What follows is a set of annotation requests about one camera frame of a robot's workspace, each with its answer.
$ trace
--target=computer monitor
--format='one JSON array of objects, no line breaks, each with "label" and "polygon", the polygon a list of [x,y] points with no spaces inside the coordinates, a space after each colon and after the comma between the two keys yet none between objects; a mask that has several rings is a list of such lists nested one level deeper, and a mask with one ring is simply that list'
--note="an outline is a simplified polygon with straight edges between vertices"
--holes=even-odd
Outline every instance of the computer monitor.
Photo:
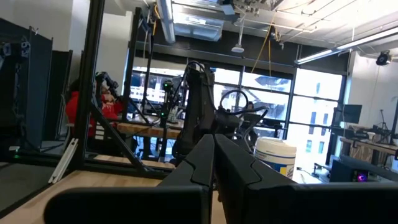
[{"label": "computer monitor", "polygon": [[339,104],[335,108],[335,120],[333,122],[359,123],[362,105],[343,105]]}]

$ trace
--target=ceiling light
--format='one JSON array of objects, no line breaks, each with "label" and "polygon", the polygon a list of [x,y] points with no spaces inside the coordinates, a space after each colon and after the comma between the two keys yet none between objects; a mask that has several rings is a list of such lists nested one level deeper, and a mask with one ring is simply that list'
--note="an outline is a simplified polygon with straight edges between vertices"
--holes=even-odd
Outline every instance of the ceiling light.
[{"label": "ceiling light", "polygon": [[390,37],[390,36],[396,35],[396,34],[398,34],[398,27],[394,27],[394,28],[391,28],[391,29],[386,30],[386,31],[382,31],[382,32],[377,33],[377,34],[370,35],[369,37],[364,37],[364,38],[359,39],[359,40],[354,40],[354,41],[352,41],[352,42],[350,42],[348,44],[344,44],[344,45],[339,46],[339,47],[334,47],[332,49],[324,50],[324,51],[321,51],[319,53],[310,55],[308,57],[298,59],[298,60],[295,61],[295,63],[298,64],[298,65],[301,65],[303,63],[307,63],[307,62],[310,62],[312,60],[320,59],[320,58],[323,58],[323,57],[326,57],[326,56],[329,56],[329,55],[334,55],[334,54],[340,53],[342,51],[349,50],[349,49],[351,49],[353,47],[357,47],[357,46],[360,46],[360,45],[363,45],[363,44],[374,42],[376,40],[380,40],[380,39],[383,39],[383,38],[386,38],[386,37]]},{"label": "ceiling light", "polygon": [[374,35],[369,36],[369,37],[365,37],[365,38],[362,38],[362,39],[359,39],[359,40],[352,41],[352,42],[350,42],[348,44],[345,44],[345,45],[342,45],[340,47],[337,47],[337,49],[338,50],[347,50],[347,49],[350,49],[352,47],[356,47],[358,45],[367,44],[369,42],[372,42],[372,41],[375,41],[375,40],[379,40],[381,38],[385,38],[385,37],[389,37],[389,36],[395,35],[397,33],[398,33],[398,27],[392,28],[392,29],[380,32],[378,34],[374,34]]},{"label": "ceiling light", "polygon": [[308,56],[308,57],[305,57],[305,58],[298,59],[297,63],[301,64],[301,63],[312,61],[312,60],[314,60],[316,58],[325,57],[325,56],[329,55],[332,52],[333,52],[332,50],[325,50],[325,51],[319,52],[317,54],[314,54],[314,55],[311,55],[311,56]]},{"label": "ceiling light", "polygon": [[162,21],[165,40],[172,44],[175,42],[172,0],[156,0]]}]

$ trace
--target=metal pole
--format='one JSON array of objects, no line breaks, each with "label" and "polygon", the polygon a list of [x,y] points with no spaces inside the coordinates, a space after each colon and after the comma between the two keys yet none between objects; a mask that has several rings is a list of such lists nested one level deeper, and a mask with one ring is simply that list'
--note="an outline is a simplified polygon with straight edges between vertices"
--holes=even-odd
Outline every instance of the metal pole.
[{"label": "metal pole", "polygon": [[90,118],[90,105],[93,99],[93,81],[97,61],[98,45],[100,43],[101,26],[104,14],[105,0],[90,2],[88,23],[85,40],[85,53],[81,61],[78,109],[75,121],[75,138],[79,139],[76,153],[72,158],[72,169],[83,167],[86,145],[88,122]]},{"label": "metal pole", "polygon": [[390,144],[391,145],[394,144],[393,139],[395,138],[395,135],[396,135],[397,120],[398,120],[398,100],[397,100],[397,106],[396,106],[396,113],[394,115],[394,122],[393,122],[392,128],[391,128],[391,136],[390,136]]},{"label": "metal pole", "polygon": [[129,107],[130,93],[131,93],[131,75],[134,66],[134,57],[136,56],[136,43],[138,39],[139,20],[141,18],[141,8],[137,7],[132,20],[132,29],[129,42],[129,53],[127,56],[127,68],[124,77],[124,92],[123,92],[123,113],[122,121],[127,121],[127,109]]},{"label": "metal pole", "polygon": [[142,96],[142,110],[145,109],[145,106],[148,101],[147,91],[148,91],[148,83],[149,83],[149,75],[150,75],[150,63],[152,62],[152,55],[154,53],[154,46],[153,46],[154,36],[151,34],[149,38],[150,38],[150,44],[151,44],[151,47],[150,47],[151,51],[149,52],[149,55],[148,55],[147,72],[145,75],[145,82],[144,82],[144,95]]}]

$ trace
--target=bucket label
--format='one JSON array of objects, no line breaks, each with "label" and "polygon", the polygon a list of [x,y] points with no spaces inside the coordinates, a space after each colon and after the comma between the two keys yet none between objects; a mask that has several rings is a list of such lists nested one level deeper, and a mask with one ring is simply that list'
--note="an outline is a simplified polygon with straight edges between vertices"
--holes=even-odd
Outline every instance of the bucket label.
[{"label": "bucket label", "polygon": [[264,161],[266,164],[271,166],[274,170],[279,172],[280,174],[288,177],[293,178],[293,171],[294,171],[294,164],[277,164],[269,161]]}]

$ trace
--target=ceiling duct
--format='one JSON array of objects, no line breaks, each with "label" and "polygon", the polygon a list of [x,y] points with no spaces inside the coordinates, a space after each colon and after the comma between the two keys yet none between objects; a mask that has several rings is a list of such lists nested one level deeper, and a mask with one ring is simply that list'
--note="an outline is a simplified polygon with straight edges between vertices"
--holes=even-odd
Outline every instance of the ceiling duct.
[{"label": "ceiling duct", "polygon": [[239,14],[225,14],[216,0],[173,2],[175,35],[218,41],[224,21],[236,22]]}]

